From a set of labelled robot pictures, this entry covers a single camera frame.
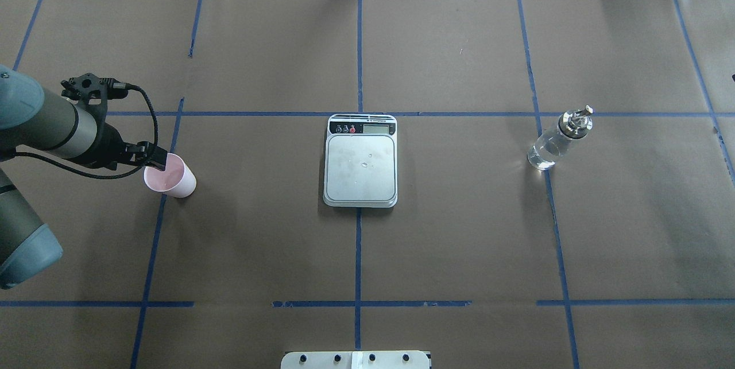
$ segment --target electrical cable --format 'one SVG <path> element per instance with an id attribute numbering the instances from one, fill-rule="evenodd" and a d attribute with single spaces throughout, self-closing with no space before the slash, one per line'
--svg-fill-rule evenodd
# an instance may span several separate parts
<path id="1" fill-rule="evenodd" d="M 150 99 L 149 99 L 148 95 L 145 94 L 145 91 L 141 87 L 139 87 L 137 85 L 126 84 L 126 89 L 140 92 L 140 95 L 142 95 L 142 97 L 145 99 L 145 105 L 148 106 L 148 110 L 150 112 L 150 116 L 152 116 L 152 118 L 153 118 L 153 149 L 155 149 L 155 147 L 158 146 L 158 120 L 156 118 L 156 112 L 153 110 L 153 105 L 150 102 Z M 115 175 L 115 176 L 98 176 L 98 175 L 95 175 L 95 174 L 85 173 L 84 171 L 77 170 L 76 168 L 69 167 L 68 165 L 62 164 L 61 162 L 52 160 L 51 158 L 48 158 L 48 157 L 44 157 L 43 155 L 34 154 L 32 152 L 15 152 L 15 153 L 11 154 L 11 157 L 29 157 L 29 158 L 35 158 L 37 160 L 42 160 L 42 161 L 47 162 L 47 163 L 49 163 L 51 165 L 54 165 L 54 166 L 56 166 L 58 168 L 61 168 L 62 170 L 66 170 L 66 171 L 69 171 L 70 173 L 75 173 L 77 175 L 80 175 L 80 176 L 83 176 L 83 177 L 87 177 L 87 178 L 92 178 L 92 179 L 119 179 L 119 178 L 125 178 L 126 176 L 134 175 L 138 171 L 142 170 L 142 168 L 144 168 L 145 165 L 148 164 L 148 162 L 150 162 L 150 158 L 153 157 L 153 154 L 148 155 L 147 157 L 145 157 L 145 159 L 142 160 L 142 162 L 140 163 L 140 165 L 138 165 L 137 167 L 133 168 L 132 170 L 130 170 L 130 171 L 126 172 L 126 173 Z"/>

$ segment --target metal bottle cap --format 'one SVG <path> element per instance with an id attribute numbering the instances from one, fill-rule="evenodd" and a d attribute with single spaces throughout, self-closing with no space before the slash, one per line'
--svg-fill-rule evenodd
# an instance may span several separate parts
<path id="1" fill-rule="evenodd" d="M 568 110 L 559 117 L 559 129 L 570 138 L 583 138 L 593 128 L 593 119 L 590 118 L 593 113 L 595 110 L 590 105 L 585 105 L 582 110 Z"/>

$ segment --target robotic arm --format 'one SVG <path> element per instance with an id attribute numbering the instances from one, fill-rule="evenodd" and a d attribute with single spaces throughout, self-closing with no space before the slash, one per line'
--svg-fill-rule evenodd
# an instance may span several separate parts
<path id="1" fill-rule="evenodd" d="M 97 179 L 132 175 L 145 166 L 165 170 L 168 152 L 158 147 L 158 123 L 144 90 L 91 73 L 63 81 L 62 96 L 42 88 L 34 79 L 0 65 L 0 162 L 32 157 Z M 154 121 L 154 142 L 124 142 L 105 123 L 107 101 L 123 99 L 129 90 L 140 92 Z M 134 166 L 124 174 L 97 176 L 67 167 L 17 146 L 29 146 L 87 168 L 116 170 Z M 40 220 L 16 186 L 0 170 L 0 288 L 10 289 L 60 259 L 63 250 L 47 224 Z"/>

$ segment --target digital kitchen scale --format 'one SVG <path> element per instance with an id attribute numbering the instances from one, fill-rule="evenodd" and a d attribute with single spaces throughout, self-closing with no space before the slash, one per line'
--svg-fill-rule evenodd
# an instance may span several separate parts
<path id="1" fill-rule="evenodd" d="M 397 123 L 390 115 L 329 117 L 324 202 L 333 207 L 389 208 L 399 200 Z"/>

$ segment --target blue tape line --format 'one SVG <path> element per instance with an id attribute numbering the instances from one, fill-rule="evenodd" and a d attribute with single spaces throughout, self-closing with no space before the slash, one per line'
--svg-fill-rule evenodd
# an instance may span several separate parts
<path id="1" fill-rule="evenodd" d="M 557 112 L 552 116 L 559 116 L 563 113 Z M 643 118 L 707 118 L 708 113 L 705 112 L 595 112 L 595 117 L 643 117 Z"/>
<path id="2" fill-rule="evenodd" d="M 535 117 L 535 112 L 386 112 L 394 117 Z"/>
<path id="3" fill-rule="evenodd" d="M 373 115 L 393 115 L 394 117 L 559 117 L 559 112 L 371 112 Z M 291 111 L 184 111 L 187 117 L 329 117 L 334 114 L 349 114 L 351 111 L 331 112 L 291 112 Z M 149 116 L 148 111 L 110 111 L 110 116 Z M 173 117 L 176 111 L 157 111 L 156 116 Z M 735 112 L 715 112 L 720 118 L 735 118 Z M 708 112 L 595 112 L 595 117 L 630 117 L 630 118 L 709 118 Z"/>
<path id="4" fill-rule="evenodd" d="M 274 301 L 273 307 L 278 308 L 291 308 L 291 307 L 354 307 L 355 302 L 352 300 L 344 301 Z"/>
<path id="5" fill-rule="evenodd" d="M 531 68 L 531 49 L 528 47 L 528 32 L 525 28 L 523 0 L 518 0 L 518 15 L 520 16 L 520 31 L 523 34 L 523 50 L 525 52 L 525 67 L 528 71 L 528 84 L 531 85 L 531 100 L 533 100 L 533 111 L 536 113 L 536 131 L 538 131 L 538 135 L 541 135 L 539 100 L 536 97 L 536 80 L 533 78 L 533 68 Z"/>
<path id="6" fill-rule="evenodd" d="M 355 350 L 362 348 L 362 208 L 355 209 Z"/>
<path id="7" fill-rule="evenodd" d="M 13 70 L 17 71 L 18 66 L 21 65 L 21 58 L 23 57 L 23 53 L 26 51 L 26 43 L 28 43 L 28 38 L 31 37 L 31 31 L 33 29 L 33 24 L 36 23 L 36 17 L 38 16 L 38 11 L 41 8 L 41 3 L 43 3 L 44 0 L 38 0 L 36 2 L 36 8 L 33 10 L 33 14 L 31 15 L 31 21 L 28 23 L 28 29 L 26 29 L 26 35 L 23 36 L 23 42 L 21 43 L 21 48 L 18 50 L 18 56 L 16 57 L 16 63 L 13 65 Z"/>
<path id="8" fill-rule="evenodd" d="M 362 301 L 363 307 L 467 307 L 471 300 L 396 300 Z"/>
<path id="9" fill-rule="evenodd" d="M 362 307 L 467 307 L 471 300 L 360 300 Z M 274 301 L 275 309 L 289 309 L 292 307 L 354 307 L 355 302 L 350 300 L 308 300 L 308 301 Z"/>
<path id="10" fill-rule="evenodd" d="M 357 112 L 363 112 L 362 111 L 362 0 L 357 0 Z"/>
<path id="11" fill-rule="evenodd" d="M 536 113 L 536 133 L 541 135 L 541 111 L 539 109 L 538 96 L 536 94 L 536 81 L 533 78 L 531 68 L 531 49 L 528 46 L 528 32 L 525 26 L 523 14 L 523 0 L 518 0 L 518 15 L 520 16 L 520 30 L 523 34 L 523 48 L 525 49 L 525 63 L 528 68 L 528 83 L 531 85 L 531 99 L 533 100 L 533 111 Z M 551 176 L 544 171 L 546 180 L 546 194 L 551 205 L 551 215 L 554 220 L 554 237 L 556 238 L 556 262 L 559 266 L 559 277 L 562 281 L 562 296 L 564 296 L 564 312 L 567 317 L 567 331 L 569 333 L 569 344 L 572 353 L 572 363 L 575 369 L 579 369 L 579 357 L 577 353 L 577 336 L 574 333 L 574 322 L 572 319 L 572 306 L 569 303 L 569 288 L 567 287 L 567 273 L 564 268 L 564 253 L 562 252 L 562 239 L 559 236 L 559 223 L 556 220 L 556 205 L 554 204 L 554 190 L 551 188 Z"/>
<path id="12" fill-rule="evenodd" d="M 621 298 L 598 300 L 572 300 L 572 306 L 706 306 L 735 304 L 735 298 Z M 540 300 L 536 306 L 564 306 L 563 300 Z"/>
<path id="13" fill-rule="evenodd" d="M 725 146 L 725 140 L 722 139 L 722 130 L 719 129 L 719 123 L 717 122 L 717 117 L 714 115 L 714 108 L 712 107 L 712 101 L 709 98 L 709 91 L 707 90 L 707 86 L 704 83 L 704 78 L 702 76 L 702 71 L 699 68 L 699 62 L 697 61 L 697 56 L 694 53 L 694 48 L 691 47 L 691 40 L 688 36 L 687 31 L 687 25 L 684 23 L 684 18 L 682 16 L 682 9 L 679 6 L 679 0 L 674 0 L 674 7 L 676 8 L 676 16 L 679 19 L 679 25 L 682 27 L 682 33 L 684 35 L 684 41 L 687 43 L 687 49 L 690 53 L 691 62 L 694 64 L 695 72 L 697 73 L 697 79 L 699 79 L 699 85 L 702 89 L 702 94 L 704 94 L 704 100 L 707 104 L 707 110 L 709 110 L 709 115 L 712 117 L 712 123 L 714 124 L 714 128 L 717 129 L 717 137 L 719 139 L 719 149 L 722 150 L 722 156 L 725 157 L 725 165 L 727 165 L 728 173 L 730 174 L 730 181 L 732 181 L 733 185 L 735 185 L 735 170 L 733 170 L 733 162 L 730 159 L 730 153 L 728 152 L 728 147 Z"/>
<path id="14" fill-rule="evenodd" d="M 149 301 L 148 307 L 194 307 L 193 301 Z"/>
<path id="15" fill-rule="evenodd" d="M 147 310 L 148 309 L 146 307 L 140 307 L 140 315 L 138 317 L 138 326 L 136 329 L 136 343 L 133 345 L 133 354 L 130 358 L 130 369 L 136 369 L 137 367 L 137 357 L 140 352 L 140 340 L 142 339 L 142 327 L 144 327 L 145 324 L 145 312 Z"/>
<path id="16" fill-rule="evenodd" d="M 187 111 L 187 117 L 330 117 L 334 114 L 351 114 L 348 112 L 266 112 L 266 111 Z"/>
<path id="17" fill-rule="evenodd" d="M 554 218 L 554 238 L 556 238 L 556 263 L 559 266 L 559 278 L 562 280 L 562 296 L 564 297 L 564 313 L 567 315 L 567 330 L 569 332 L 569 343 L 572 348 L 572 363 L 575 369 L 579 369 L 579 356 L 577 354 L 577 336 L 574 333 L 574 322 L 572 319 L 572 305 L 569 299 L 569 287 L 567 286 L 567 270 L 564 266 L 564 252 L 562 251 L 562 238 L 559 235 L 559 222 L 556 219 L 556 204 L 554 204 L 554 189 L 551 188 L 551 175 L 544 171 L 546 181 L 546 194 L 551 205 L 551 217 Z"/>
<path id="18" fill-rule="evenodd" d="M 194 26 L 191 29 L 191 46 L 189 47 L 189 57 L 194 56 L 194 42 L 196 41 L 196 30 L 199 28 L 199 14 L 202 13 L 202 0 L 196 3 L 196 13 L 194 14 Z"/>
<path id="19" fill-rule="evenodd" d="M 184 110 L 184 99 L 179 100 L 179 109 L 176 111 L 176 123 L 173 127 L 173 137 L 171 138 L 171 153 L 176 149 L 176 140 L 179 136 L 179 126 L 181 124 L 181 114 Z M 130 358 L 130 369 L 136 369 L 138 353 L 140 352 L 140 341 L 142 340 L 142 330 L 145 325 L 145 314 L 149 307 L 150 284 L 153 282 L 153 270 L 156 264 L 156 255 L 158 253 L 158 241 L 161 236 L 161 228 L 163 227 L 163 209 L 166 206 L 166 194 L 161 196 L 158 204 L 158 215 L 156 218 L 156 229 L 153 234 L 153 244 L 150 247 L 150 258 L 148 261 L 148 272 L 145 275 L 145 287 L 142 292 L 142 304 L 140 306 L 140 314 L 138 317 L 138 326 L 136 330 L 136 342 L 133 344 L 133 353 Z"/>
<path id="20" fill-rule="evenodd" d="M 176 110 L 176 123 L 173 124 L 173 137 L 171 138 L 171 154 L 176 150 L 176 141 L 179 139 L 179 126 L 181 126 L 181 116 L 184 114 L 184 99 L 179 99 L 179 109 Z"/>
<path id="21" fill-rule="evenodd" d="M 140 307 L 139 301 L 0 301 L 1 307 Z"/>
<path id="22" fill-rule="evenodd" d="M 156 111 L 157 117 L 173 117 L 176 116 L 176 111 Z M 150 112 L 148 111 L 108 111 L 107 116 L 115 117 L 149 117 Z"/>
<path id="23" fill-rule="evenodd" d="M 141 307 L 142 301 L 48 301 L 8 300 L 0 301 L 0 307 Z M 156 301 L 148 307 L 194 307 L 193 301 Z"/>

